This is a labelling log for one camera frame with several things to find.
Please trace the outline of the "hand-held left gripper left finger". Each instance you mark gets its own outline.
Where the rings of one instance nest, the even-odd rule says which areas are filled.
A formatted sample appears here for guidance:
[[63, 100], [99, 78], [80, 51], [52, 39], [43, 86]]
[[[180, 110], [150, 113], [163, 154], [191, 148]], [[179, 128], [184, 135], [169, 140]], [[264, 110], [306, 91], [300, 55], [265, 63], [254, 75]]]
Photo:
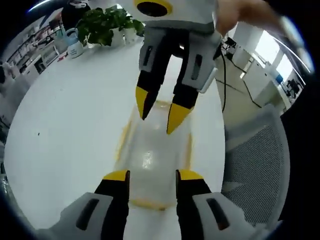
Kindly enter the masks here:
[[94, 192], [86, 192], [50, 229], [54, 240], [122, 240], [129, 215], [130, 171], [113, 171]]

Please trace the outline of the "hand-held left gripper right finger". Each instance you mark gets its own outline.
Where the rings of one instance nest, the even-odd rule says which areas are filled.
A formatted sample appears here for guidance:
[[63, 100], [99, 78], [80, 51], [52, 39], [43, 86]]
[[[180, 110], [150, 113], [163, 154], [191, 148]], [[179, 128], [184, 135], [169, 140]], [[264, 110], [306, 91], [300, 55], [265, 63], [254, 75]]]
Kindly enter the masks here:
[[249, 240], [253, 226], [244, 211], [220, 192], [212, 192], [204, 178], [178, 169], [176, 213], [183, 240]]

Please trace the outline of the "person's right hand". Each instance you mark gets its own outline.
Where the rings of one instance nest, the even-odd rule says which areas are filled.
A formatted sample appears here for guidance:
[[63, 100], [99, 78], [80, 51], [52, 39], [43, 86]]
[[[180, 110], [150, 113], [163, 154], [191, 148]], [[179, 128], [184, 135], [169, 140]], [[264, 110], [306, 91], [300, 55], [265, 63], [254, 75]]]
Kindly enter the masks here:
[[225, 36], [238, 22], [284, 35], [281, 16], [264, 0], [219, 0], [216, 30]]

